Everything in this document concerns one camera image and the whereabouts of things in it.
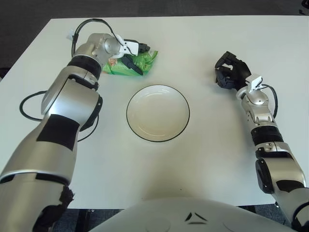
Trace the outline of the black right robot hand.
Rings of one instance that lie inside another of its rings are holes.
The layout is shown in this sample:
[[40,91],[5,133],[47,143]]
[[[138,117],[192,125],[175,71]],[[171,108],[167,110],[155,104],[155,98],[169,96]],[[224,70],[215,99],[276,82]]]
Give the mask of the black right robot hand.
[[235,89],[237,91],[249,86],[246,80],[252,75],[247,64],[236,55],[226,51],[215,64],[215,82],[220,88]]

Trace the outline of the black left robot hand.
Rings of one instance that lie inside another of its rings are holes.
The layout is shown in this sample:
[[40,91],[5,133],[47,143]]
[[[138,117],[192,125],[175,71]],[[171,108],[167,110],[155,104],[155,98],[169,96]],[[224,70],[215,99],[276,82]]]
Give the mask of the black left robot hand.
[[135,71],[139,75],[143,75],[143,71],[134,64],[133,56],[149,52],[150,47],[147,44],[139,43],[136,40],[125,40],[120,35],[116,35],[116,40],[120,44],[120,50],[117,58],[128,68]]

